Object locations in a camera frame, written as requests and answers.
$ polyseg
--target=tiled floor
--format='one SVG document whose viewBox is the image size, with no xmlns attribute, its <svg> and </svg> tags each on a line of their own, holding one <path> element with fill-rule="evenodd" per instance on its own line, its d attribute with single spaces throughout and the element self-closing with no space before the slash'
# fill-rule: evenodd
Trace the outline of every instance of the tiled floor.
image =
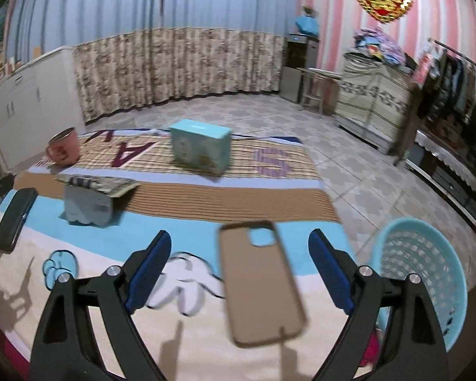
<svg viewBox="0 0 476 381">
<path fill-rule="evenodd" d="M 102 118 L 104 128 L 168 127 L 183 118 L 230 127 L 238 135 L 296 136 L 307 146 L 334 201 L 358 260 L 366 263 L 374 235 L 390 220 L 414 216 L 453 244 L 468 287 L 476 285 L 476 234 L 430 186 L 333 124 L 331 117 L 298 110 L 277 95 L 236 94 L 173 101 Z"/>
</svg>

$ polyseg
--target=blue plastic basket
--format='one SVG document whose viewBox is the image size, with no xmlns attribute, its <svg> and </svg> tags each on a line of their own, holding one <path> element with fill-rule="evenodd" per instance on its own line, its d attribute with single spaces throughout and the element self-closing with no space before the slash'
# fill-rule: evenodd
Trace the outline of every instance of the blue plastic basket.
<svg viewBox="0 0 476 381">
<path fill-rule="evenodd" d="M 443 234 L 419 219 L 396 219 L 374 242 L 370 266 L 388 278 L 405 279 L 410 273 L 422 277 L 449 351 L 466 318 L 467 287 L 459 258 Z M 389 308 L 379 310 L 383 333 L 389 313 Z"/>
</svg>

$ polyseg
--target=curtain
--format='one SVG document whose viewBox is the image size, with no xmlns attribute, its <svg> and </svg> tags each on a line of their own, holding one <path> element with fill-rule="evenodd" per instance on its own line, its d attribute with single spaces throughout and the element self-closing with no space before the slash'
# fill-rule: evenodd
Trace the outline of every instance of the curtain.
<svg viewBox="0 0 476 381">
<path fill-rule="evenodd" d="M 279 90 L 283 36 L 159 28 L 74 48 L 85 121 L 169 98 Z"/>
<path fill-rule="evenodd" d="M 23 64 L 47 53 L 135 30 L 221 28 L 285 35 L 296 0 L 16 0 L 6 58 Z"/>
</svg>

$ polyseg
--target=box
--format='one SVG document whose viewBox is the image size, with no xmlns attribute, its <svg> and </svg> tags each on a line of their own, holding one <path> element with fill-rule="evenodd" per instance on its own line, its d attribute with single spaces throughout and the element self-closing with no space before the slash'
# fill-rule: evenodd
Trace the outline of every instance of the box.
<svg viewBox="0 0 476 381">
<path fill-rule="evenodd" d="M 229 166 L 231 129 L 183 119 L 170 127 L 175 160 L 221 175 Z"/>
<path fill-rule="evenodd" d="M 69 222 L 84 225 L 109 224 L 113 213 L 113 198 L 96 190 L 65 185 L 63 191 L 65 216 Z"/>
</svg>

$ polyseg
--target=small wooden stool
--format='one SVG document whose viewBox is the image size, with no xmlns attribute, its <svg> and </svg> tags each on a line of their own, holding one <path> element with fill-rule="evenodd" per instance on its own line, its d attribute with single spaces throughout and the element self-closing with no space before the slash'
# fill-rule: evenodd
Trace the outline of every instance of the small wooden stool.
<svg viewBox="0 0 476 381">
<path fill-rule="evenodd" d="M 319 69 L 308 69 L 308 68 L 299 68 L 303 76 L 303 94 L 302 101 L 300 102 L 300 110 L 305 108 L 305 104 L 309 99 L 316 100 L 319 105 L 319 113 L 323 114 L 323 104 L 324 104 L 324 83 L 327 80 L 341 80 L 342 76 L 332 71 L 319 70 Z"/>
</svg>

